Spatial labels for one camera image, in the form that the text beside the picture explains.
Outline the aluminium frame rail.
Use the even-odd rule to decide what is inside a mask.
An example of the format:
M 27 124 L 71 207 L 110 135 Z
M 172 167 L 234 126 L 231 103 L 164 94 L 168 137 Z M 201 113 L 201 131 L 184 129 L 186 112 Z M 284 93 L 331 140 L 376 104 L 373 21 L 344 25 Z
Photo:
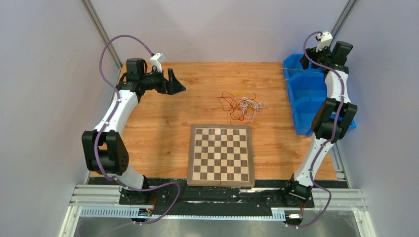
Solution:
M 60 236 L 75 234 L 80 217 L 113 217 L 133 219 L 196 220 L 303 220 L 319 223 L 327 212 L 352 212 L 355 227 L 363 237 L 376 235 L 359 189 L 313 189 L 305 205 L 287 207 L 280 200 L 280 188 L 270 187 L 189 187 L 179 181 L 180 189 L 163 187 L 153 190 L 150 199 L 138 200 L 137 194 L 124 194 L 117 185 L 76 185 Z

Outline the wooden chessboard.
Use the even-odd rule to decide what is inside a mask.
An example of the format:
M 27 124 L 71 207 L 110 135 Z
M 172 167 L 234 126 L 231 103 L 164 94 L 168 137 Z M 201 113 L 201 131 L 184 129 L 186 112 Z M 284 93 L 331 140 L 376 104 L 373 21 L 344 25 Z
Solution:
M 191 127 L 187 185 L 255 186 L 249 125 L 198 124 Z

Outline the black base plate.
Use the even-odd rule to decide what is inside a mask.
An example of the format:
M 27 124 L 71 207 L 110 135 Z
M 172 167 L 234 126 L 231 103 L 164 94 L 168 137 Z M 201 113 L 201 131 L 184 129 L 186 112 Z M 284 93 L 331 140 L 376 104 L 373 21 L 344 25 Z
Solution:
M 151 178 L 151 187 L 177 182 L 147 193 L 128 191 L 116 182 L 103 177 L 91 177 L 89 185 L 108 185 L 117 188 L 117 204 L 146 205 L 154 208 L 154 214 L 189 216 L 269 216 L 274 207 L 284 208 L 282 192 L 285 180 L 259 180 L 255 189 L 231 187 L 188 186 L 186 179 Z

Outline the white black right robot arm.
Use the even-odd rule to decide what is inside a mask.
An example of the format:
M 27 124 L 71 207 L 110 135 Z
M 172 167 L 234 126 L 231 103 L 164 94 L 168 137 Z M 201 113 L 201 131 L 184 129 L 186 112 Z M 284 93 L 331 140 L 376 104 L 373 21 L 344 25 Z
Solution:
M 322 68 L 327 95 L 311 124 L 312 142 L 304 161 L 282 192 L 282 202 L 287 206 L 308 201 L 321 163 L 335 143 L 345 136 L 357 113 L 357 105 L 351 103 L 346 86 L 349 68 L 345 63 L 352 49 L 352 44 L 337 41 L 333 49 L 329 46 L 309 48 L 301 59 L 303 67 Z

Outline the blue compartment bin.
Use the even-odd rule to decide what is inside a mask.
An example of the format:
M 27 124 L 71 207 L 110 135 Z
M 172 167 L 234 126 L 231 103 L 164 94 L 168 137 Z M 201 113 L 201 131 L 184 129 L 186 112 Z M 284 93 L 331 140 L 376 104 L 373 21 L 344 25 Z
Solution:
M 325 80 L 322 68 L 304 69 L 300 59 L 304 54 L 291 54 L 283 61 L 283 73 L 291 108 L 291 116 L 296 135 L 311 136 L 311 125 L 326 98 L 336 99 L 336 108 L 340 104 L 342 93 L 345 102 L 349 102 L 347 87 L 341 87 L 341 81 L 335 73 L 332 79 Z

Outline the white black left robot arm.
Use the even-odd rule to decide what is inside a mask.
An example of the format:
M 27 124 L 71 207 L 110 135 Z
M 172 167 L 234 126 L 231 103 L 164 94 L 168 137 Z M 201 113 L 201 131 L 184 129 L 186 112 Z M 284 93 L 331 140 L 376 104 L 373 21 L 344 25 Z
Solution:
M 162 62 L 165 55 L 156 53 L 150 58 L 151 71 L 142 58 L 126 61 L 126 72 L 114 88 L 114 98 L 101 122 L 82 134 L 82 145 L 89 171 L 115 180 L 125 189 L 133 190 L 132 198 L 138 204 L 146 204 L 151 198 L 147 178 L 129 165 L 129 154 L 122 140 L 125 124 L 147 90 L 174 95 L 186 90 L 168 69 L 164 77 Z

